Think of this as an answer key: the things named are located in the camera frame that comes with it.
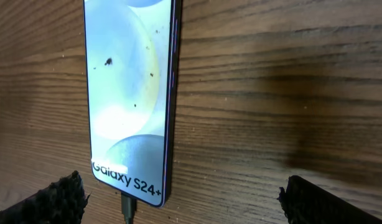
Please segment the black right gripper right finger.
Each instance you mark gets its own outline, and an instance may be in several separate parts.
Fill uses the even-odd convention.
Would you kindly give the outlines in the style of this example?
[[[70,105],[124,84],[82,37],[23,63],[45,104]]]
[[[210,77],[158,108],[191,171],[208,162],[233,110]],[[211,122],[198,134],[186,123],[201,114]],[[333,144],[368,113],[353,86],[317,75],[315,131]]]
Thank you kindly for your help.
[[[298,175],[277,198],[289,224],[382,224],[382,220]]]

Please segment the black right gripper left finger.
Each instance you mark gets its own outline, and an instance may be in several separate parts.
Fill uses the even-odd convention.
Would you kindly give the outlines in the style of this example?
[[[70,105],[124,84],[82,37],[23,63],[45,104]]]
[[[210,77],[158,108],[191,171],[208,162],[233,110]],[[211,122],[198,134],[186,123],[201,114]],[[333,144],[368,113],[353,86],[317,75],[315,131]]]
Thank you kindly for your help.
[[[0,224],[81,224],[88,196],[78,171],[0,211]]]

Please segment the blue Galaxy S24+ smartphone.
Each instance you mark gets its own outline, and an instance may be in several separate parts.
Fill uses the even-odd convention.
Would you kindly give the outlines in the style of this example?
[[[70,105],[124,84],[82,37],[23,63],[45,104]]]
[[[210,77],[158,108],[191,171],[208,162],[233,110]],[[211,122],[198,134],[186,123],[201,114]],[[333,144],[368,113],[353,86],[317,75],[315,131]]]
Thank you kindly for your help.
[[[86,0],[92,173],[153,207],[169,194],[181,3]]]

